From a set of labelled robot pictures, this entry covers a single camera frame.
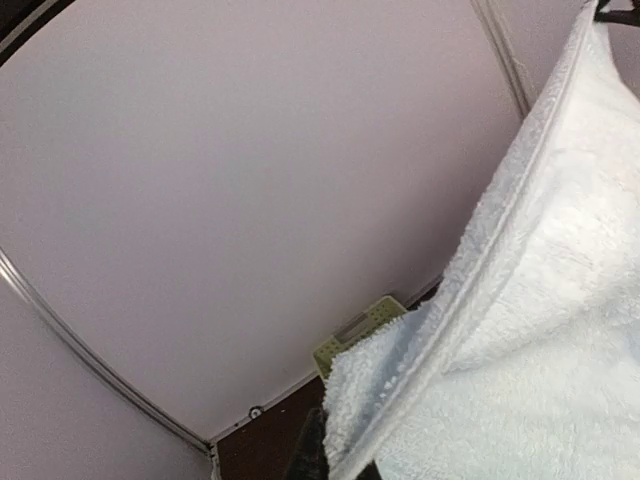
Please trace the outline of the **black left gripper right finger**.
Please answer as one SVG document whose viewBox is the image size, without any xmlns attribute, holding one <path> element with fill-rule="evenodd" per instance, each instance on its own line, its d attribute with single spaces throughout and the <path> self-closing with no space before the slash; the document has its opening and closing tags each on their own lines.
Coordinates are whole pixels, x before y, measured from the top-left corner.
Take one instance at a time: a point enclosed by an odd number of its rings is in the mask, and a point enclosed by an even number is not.
<svg viewBox="0 0 640 480">
<path fill-rule="evenodd" d="M 381 480 L 382 477 L 374 461 L 371 461 L 366 467 L 358 474 L 356 480 Z"/>
</svg>

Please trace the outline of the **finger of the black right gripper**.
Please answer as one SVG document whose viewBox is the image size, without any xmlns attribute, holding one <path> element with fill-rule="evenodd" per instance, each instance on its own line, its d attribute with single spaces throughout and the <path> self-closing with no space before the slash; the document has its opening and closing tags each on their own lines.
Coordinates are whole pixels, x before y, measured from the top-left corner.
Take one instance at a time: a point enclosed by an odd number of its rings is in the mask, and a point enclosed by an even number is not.
<svg viewBox="0 0 640 480">
<path fill-rule="evenodd" d="M 594 13 L 598 23 L 618 25 L 640 25 L 639 0 L 629 0 L 628 9 L 612 9 L 610 0 L 599 0 Z"/>
</svg>

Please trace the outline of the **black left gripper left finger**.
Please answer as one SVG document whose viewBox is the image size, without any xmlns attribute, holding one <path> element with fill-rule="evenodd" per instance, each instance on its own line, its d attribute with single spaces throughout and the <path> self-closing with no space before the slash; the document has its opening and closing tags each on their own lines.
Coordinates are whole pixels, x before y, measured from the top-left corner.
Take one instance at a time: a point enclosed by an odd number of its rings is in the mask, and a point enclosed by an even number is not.
<svg viewBox="0 0 640 480">
<path fill-rule="evenodd" d="M 325 455 L 326 414 L 321 407 L 309 411 L 284 474 L 285 480 L 327 480 Z"/>
</svg>

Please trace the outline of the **pale green plastic basket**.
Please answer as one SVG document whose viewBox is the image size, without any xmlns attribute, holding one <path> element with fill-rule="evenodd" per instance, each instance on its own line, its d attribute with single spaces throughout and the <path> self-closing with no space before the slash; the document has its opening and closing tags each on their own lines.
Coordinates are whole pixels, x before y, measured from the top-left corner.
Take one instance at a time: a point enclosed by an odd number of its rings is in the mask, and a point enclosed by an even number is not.
<svg viewBox="0 0 640 480">
<path fill-rule="evenodd" d="M 330 376 L 333 360 L 408 310 L 393 296 L 385 295 L 324 340 L 312 353 L 322 382 Z"/>
</svg>

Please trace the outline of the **light blue towel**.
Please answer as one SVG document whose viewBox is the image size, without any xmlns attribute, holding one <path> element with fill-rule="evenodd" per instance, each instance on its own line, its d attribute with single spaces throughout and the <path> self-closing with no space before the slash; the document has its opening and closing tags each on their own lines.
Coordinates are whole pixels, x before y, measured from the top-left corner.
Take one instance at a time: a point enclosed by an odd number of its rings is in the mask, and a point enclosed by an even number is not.
<svg viewBox="0 0 640 480">
<path fill-rule="evenodd" d="M 329 475 L 639 475 L 639 101 L 598 1 L 436 295 L 333 362 Z"/>
</svg>

